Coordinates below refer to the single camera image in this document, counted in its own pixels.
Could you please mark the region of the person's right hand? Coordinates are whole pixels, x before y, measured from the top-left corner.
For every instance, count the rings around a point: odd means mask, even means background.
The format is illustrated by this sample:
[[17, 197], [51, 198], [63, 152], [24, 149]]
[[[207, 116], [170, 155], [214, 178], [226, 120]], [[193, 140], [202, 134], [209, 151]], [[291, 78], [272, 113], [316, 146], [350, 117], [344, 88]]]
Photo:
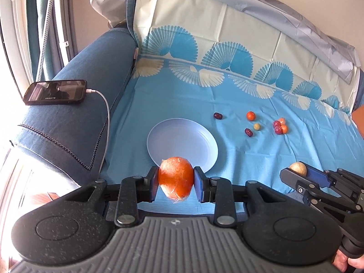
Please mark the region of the person's right hand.
[[346, 256], [342, 251], [337, 250], [333, 265], [336, 266], [341, 272], [345, 272], [349, 265], [356, 269], [364, 269], [364, 255], [353, 259]]

